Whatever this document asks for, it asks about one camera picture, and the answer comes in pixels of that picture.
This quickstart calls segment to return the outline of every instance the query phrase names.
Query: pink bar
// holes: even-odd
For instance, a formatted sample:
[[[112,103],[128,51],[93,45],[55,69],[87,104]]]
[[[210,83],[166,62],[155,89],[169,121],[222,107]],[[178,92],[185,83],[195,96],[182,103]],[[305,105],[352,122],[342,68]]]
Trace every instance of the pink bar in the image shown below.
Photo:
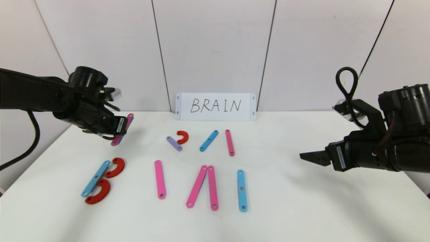
[[[200,188],[202,187],[203,181],[206,177],[206,172],[208,171],[207,166],[202,166],[200,169],[200,172],[197,176],[196,182],[194,183],[193,189],[191,190],[190,196],[188,197],[186,206],[187,208],[194,207],[194,204],[196,203],[197,196],[199,195]]]
[[[233,140],[231,139],[230,130],[225,130],[225,137],[227,138],[228,154],[234,156]]]
[[[157,180],[158,198],[164,199],[166,197],[166,187],[164,186],[163,166],[161,161],[155,161],[155,179]]]
[[[216,181],[215,181],[215,168],[208,166],[208,179],[209,179],[209,197],[211,200],[211,209],[213,211],[218,210],[218,194],[216,192]]]
[[[129,129],[130,124],[132,123],[134,118],[134,115],[131,113],[129,115],[127,115],[127,124],[126,124],[126,130]],[[123,139],[123,135],[117,135],[115,136],[115,138],[112,140],[111,142],[111,146],[117,146],[119,145],[119,143],[121,142],[121,140]]]

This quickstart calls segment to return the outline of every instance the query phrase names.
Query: magnetic piece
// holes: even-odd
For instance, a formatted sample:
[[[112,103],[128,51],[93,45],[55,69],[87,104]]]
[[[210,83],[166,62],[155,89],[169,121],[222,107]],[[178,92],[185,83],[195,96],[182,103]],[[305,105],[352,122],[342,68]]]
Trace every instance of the magnetic piece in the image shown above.
[[[168,136],[167,141],[178,151],[182,150],[182,146],[178,144],[172,137]]]
[[[234,156],[233,140],[231,139],[230,130],[225,130],[225,137],[227,138],[228,154]]]
[[[132,123],[133,119],[134,119],[134,114],[131,113],[131,114],[127,115],[126,130],[129,129],[130,124]],[[124,137],[123,135],[117,135],[117,136],[115,136],[115,138],[111,142],[111,146],[117,146],[117,145],[119,145],[121,143],[121,140],[123,140],[123,137]]]
[[[164,186],[163,166],[161,165],[160,160],[155,161],[154,165],[155,179],[157,181],[158,198],[164,199],[166,197],[166,187]]]
[[[119,173],[121,173],[121,171],[124,170],[124,167],[126,166],[124,160],[119,157],[114,158],[112,160],[112,163],[116,164],[117,167],[113,171],[106,172],[106,174],[104,175],[106,178],[116,177]]]
[[[187,208],[194,207],[194,204],[196,203],[196,200],[197,200],[197,196],[199,195],[199,192],[200,192],[200,188],[202,188],[203,181],[205,180],[207,171],[208,171],[208,167],[205,165],[202,166],[202,168],[200,168],[200,172],[197,175],[196,182],[194,183],[193,189],[191,190],[190,196],[188,197],[188,200],[186,203]]]
[[[97,182],[97,185],[101,186],[101,190],[99,193],[97,193],[94,196],[89,196],[85,199],[85,202],[87,204],[96,204],[99,201],[103,200],[103,198],[106,197],[106,195],[111,190],[111,184],[106,179],[100,179],[100,181]]]
[[[212,132],[209,138],[202,144],[200,147],[200,151],[203,152],[209,146],[209,144],[214,140],[214,138],[218,135],[218,130]]]
[[[218,194],[216,192],[215,168],[208,166],[208,180],[209,180],[209,198],[211,200],[211,209],[218,210]]]
[[[176,134],[183,136],[182,139],[178,140],[178,144],[180,144],[180,145],[185,144],[185,142],[188,141],[188,133],[187,132],[180,130]]]
[[[95,173],[95,175],[91,178],[91,181],[89,181],[89,183],[86,186],[86,188],[84,189],[84,191],[81,193],[82,197],[86,198],[94,190],[95,186],[97,185],[98,180],[100,180],[103,177],[104,173],[109,168],[110,163],[111,163],[111,161],[103,162],[101,167],[98,169],[98,171]]]
[[[237,196],[239,198],[239,210],[246,212],[248,202],[246,200],[245,172],[243,170],[237,171]]]

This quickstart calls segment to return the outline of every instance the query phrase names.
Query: black cable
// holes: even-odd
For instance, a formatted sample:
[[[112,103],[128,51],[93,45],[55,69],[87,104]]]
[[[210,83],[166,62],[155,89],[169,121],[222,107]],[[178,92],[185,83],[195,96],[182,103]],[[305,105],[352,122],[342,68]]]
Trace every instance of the black cable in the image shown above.
[[[39,139],[40,139],[39,124],[37,124],[36,118],[34,117],[34,114],[31,111],[31,109],[27,109],[26,111],[27,111],[28,116],[30,117],[31,122],[33,123],[33,126],[34,126],[35,136],[34,136],[33,144],[22,155],[18,156],[17,158],[15,158],[15,159],[13,159],[11,161],[8,161],[8,162],[4,163],[3,165],[0,165],[0,171],[8,168],[9,166],[11,166],[11,165],[15,164],[16,162],[18,162],[18,161],[24,159],[25,157],[27,157],[29,154],[31,154],[34,151],[34,149],[36,148],[37,144],[39,143]]]
[[[352,73],[352,76],[353,76],[353,83],[352,83],[352,88],[351,88],[351,91],[350,91],[350,92],[347,92],[347,91],[345,90],[344,86],[343,86],[343,85],[342,85],[342,83],[341,83],[341,79],[340,79],[340,77],[341,77],[341,73],[342,73],[343,71],[349,71],[349,72],[351,72],[351,73]],[[355,92],[355,89],[357,88],[357,84],[358,84],[358,74],[357,74],[357,72],[356,72],[353,68],[351,68],[351,67],[343,67],[343,68],[341,68],[341,69],[336,73],[336,84],[337,84],[337,86],[338,86],[339,90],[340,90],[340,91],[342,92],[342,94],[345,96],[345,101],[347,102],[348,109],[349,109],[349,112],[350,112],[350,114],[351,114],[351,118],[352,118],[352,120],[354,121],[354,123],[355,123],[358,127],[361,127],[361,128],[363,128],[363,129],[364,129],[364,127],[365,127],[365,126],[364,126],[363,124],[361,124],[361,123],[358,121],[357,117],[355,116],[354,108],[353,108],[353,106],[352,106],[352,97],[354,96],[354,92]]]

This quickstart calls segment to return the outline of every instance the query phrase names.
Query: blue bar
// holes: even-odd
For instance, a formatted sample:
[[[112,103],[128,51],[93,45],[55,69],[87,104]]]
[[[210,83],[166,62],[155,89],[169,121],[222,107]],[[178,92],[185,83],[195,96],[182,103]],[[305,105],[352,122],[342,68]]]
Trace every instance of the blue bar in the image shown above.
[[[237,195],[239,197],[239,210],[246,212],[248,202],[246,200],[245,172],[243,170],[237,171]]]
[[[209,138],[200,147],[200,151],[201,152],[205,151],[205,149],[210,145],[210,143],[212,142],[212,140],[214,140],[214,138],[217,135],[218,135],[218,130],[213,131],[212,134],[209,136]]]
[[[103,162],[101,167],[98,169],[96,174],[92,177],[91,181],[89,181],[88,185],[86,186],[86,188],[82,192],[82,194],[81,194],[82,197],[86,198],[94,190],[95,186],[97,185],[98,180],[100,180],[104,176],[104,173],[108,170],[110,163],[111,163],[111,161]]]

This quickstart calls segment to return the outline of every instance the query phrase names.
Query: purple bar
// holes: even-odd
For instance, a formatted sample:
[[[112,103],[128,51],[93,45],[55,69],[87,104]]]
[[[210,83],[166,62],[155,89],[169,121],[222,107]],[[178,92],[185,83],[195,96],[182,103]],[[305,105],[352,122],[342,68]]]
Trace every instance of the purple bar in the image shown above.
[[[172,137],[167,137],[167,141],[178,151],[182,150],[182,146],[178,144],[178,142],[176,142],[176,140],[174,140]]]

